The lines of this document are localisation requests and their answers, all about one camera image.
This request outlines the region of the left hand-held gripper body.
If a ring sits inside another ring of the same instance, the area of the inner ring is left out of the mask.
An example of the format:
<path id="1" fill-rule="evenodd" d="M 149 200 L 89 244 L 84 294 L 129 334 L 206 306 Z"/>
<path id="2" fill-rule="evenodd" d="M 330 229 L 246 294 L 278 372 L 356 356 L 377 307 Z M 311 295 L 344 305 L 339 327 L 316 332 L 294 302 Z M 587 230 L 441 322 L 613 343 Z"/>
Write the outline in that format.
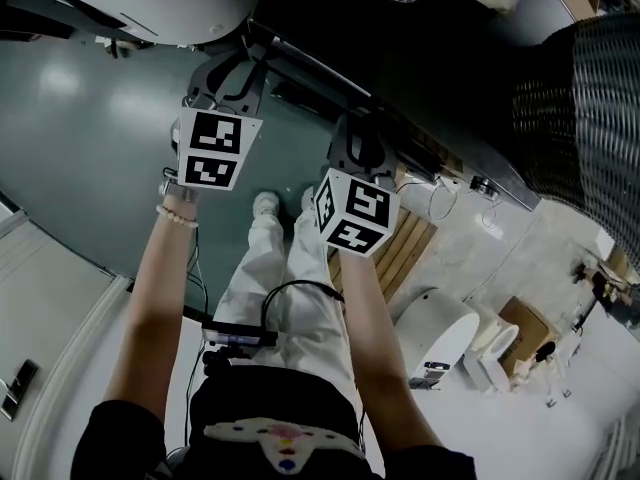
<path id="1" fill-rule="evenodd" d="M 220 93 L 227 77 L 245 60 L 241 51 L 220 54 L 192 74 L 182 109 L 172 126 L 178 183 L 231 191 L 262 128 L 258 111 L 266 62 L 256 62 L 235 95 Z"/>

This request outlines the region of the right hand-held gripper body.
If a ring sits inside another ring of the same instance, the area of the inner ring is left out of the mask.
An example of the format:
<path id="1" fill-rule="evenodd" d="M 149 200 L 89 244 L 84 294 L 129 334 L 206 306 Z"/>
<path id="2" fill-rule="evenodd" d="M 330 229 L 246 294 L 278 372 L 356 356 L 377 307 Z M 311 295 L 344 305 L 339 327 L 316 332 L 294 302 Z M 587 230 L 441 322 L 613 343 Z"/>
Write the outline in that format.
<path id="1" fill-rule="evenodd" d="M 397 223 L 397 157 L 370 115 L 345 113 L 327 161 L 314 195 L 319 236 L 330 247 L 370 257 Z"/>

